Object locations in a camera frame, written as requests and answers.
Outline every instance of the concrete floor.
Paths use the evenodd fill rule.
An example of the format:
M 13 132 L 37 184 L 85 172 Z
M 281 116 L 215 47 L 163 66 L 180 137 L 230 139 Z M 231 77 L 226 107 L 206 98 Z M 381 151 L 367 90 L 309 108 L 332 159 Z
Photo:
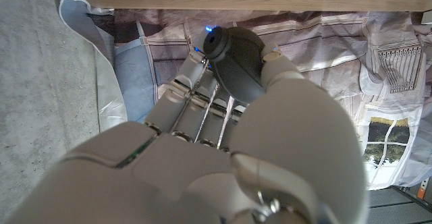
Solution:
M 0 223 L 67 150 L 99 132 L 95 50 L 59 0 L 0 0 Z

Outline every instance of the white robotic finger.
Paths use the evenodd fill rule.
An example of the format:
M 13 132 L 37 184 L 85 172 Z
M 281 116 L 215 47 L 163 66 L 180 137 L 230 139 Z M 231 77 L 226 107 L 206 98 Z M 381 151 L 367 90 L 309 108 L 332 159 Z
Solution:
M 168 90 L 147 115 L 145 124 L 159 132 L 169 132 L 190 98 L 192 89 L 203 73 L 204 67 L 204 55 L 191 51 Z
M 196 90 L 193 92 L 192 98 L 174 127 L 173 136 L 185 141 L 195 142 L 216 83 L 213 73 L 206 69 Z
M 228 92 L 222 86 L 219 86 L 196 140 L 197 143 L 217 147 L 223 127 L 223 120 L 227 114 L 229 99 L 230 95 Z

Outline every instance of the robotic hand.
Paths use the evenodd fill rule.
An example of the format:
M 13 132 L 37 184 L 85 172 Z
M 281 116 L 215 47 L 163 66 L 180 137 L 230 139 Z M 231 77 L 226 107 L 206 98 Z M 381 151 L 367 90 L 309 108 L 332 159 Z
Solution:
M 9 222 L 364 223 L 344 110 L 277 46 L 206 29 L 144 125 L 67 153 Z

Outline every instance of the window print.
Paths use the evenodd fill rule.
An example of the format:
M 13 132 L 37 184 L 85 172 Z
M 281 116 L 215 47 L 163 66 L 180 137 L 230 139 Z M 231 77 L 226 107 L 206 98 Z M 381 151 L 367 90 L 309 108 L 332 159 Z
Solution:
M 366 150 L 364 150 L 364 159 L 366 162 L 374 163 L 375 168 L 381 162 L 384 155 L 384 144 L 367 144 Z
M 368 142 L 385 142 L 385 135 L 393 124 L 393 120 L 372 117 L 369 124 Z
M 387 144 L 387 149 L 385 150 L 385 158 L 382 165 L 386 166 L 392 163 L 399 162 L 404 152 L 405 146 L 397 144 Z
M 388 142 L 408 143 L 410 138 L 410 128 L 408 127 L 408 119 L 397 120 L 393 129 L 391 129 Z
M 410 137 L 408 118 L 399 120 L 372 117 L 363 158 L 374 168 L 393 166 L 405 152 Z

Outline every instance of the gray fabric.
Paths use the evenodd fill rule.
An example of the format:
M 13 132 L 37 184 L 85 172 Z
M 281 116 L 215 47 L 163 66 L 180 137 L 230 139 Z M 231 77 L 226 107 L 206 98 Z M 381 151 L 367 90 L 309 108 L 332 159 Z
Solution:
M 128 120 L 143 123 L 155 104 L 153 78 L 145 46 L 116 55 L 114 68 Z
M 111 63 L 113 40 L 111 35 L 95 26 L 87 16 L 89 5 L 79 0 L 61 0 L 62 20 L 75 32 L 90 41 L 97 51 L 94 55 L 97 76 L 97 105 L 101 132 L 127 121 L 126 108 Z

